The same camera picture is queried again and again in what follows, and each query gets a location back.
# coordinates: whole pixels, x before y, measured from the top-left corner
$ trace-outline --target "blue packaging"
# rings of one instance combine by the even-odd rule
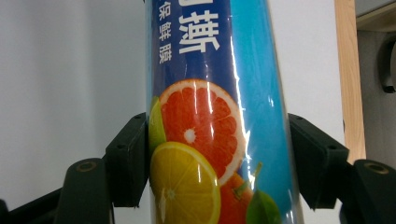
[[[297,223],[266,1],[146,5],[154,221]]]

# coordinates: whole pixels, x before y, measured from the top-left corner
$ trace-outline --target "lime slice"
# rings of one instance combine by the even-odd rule
[[[151,110],[148,119],[148,148],[150,155],[161,143],[166,142],[165,130],[163,129],[163,116],[159,98],[154,96],[151,100]]]
[[[216,172],[196,149],[166,142],[150,165],[156,223],[218,223],[220,191]]]

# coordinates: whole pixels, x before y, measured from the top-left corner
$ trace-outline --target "white wall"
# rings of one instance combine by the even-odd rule
[[[289,112],[343,142],[333,1],[271,0]],[[14,209],[102,157],[145,111],[144,5],[135,0],[0,1],[0,198]],[[140,209],[118,223],[148,223]],[[337,223],[338,211],[305,223]]]

